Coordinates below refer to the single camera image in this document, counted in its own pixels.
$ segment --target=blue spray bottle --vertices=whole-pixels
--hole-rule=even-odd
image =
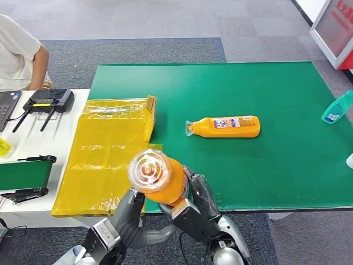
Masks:
[[[352,103],[353,90],[349,90],[330,105],[321,119],[325,123],[333,124],[343,116]]]

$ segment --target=black router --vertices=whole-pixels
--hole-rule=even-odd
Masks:
[[[54,112],[66,112],[72,106],[74,99],[74,93],[69,89],[37,90],[23,106],[25,112],[12,132],[16,132],[27,115],[33,112],[49,114],[41,128],[41,131],[44,131]]]

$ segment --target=laptop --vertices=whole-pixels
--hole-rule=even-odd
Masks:
[[[21,91],[0,92],[0,131],[4,131],[8,123],[6,119],[11,118],[20,95]]]

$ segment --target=yellow sticker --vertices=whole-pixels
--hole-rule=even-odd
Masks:
[[[33,104],[34,107],[49,107],[51,103]]]
[[[0,156],[5,156],[11,150],[11,145],[0,138]]]

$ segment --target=person's arm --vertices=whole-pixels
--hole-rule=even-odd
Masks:
[[[32,61],[32,70],[29,90],[42,88],[49,54],[41,42],[1,12],[0,42],[13,54],[22,55],[25,59]]]
[[[38,90],[41,89],[43,81],[45,78],[45,74],[48,68],[48,62],[49,60],[49,53],[45,47],[41,45],[33,57],[33,70],[32,72],[31,83],[29,85],[29,90]]]

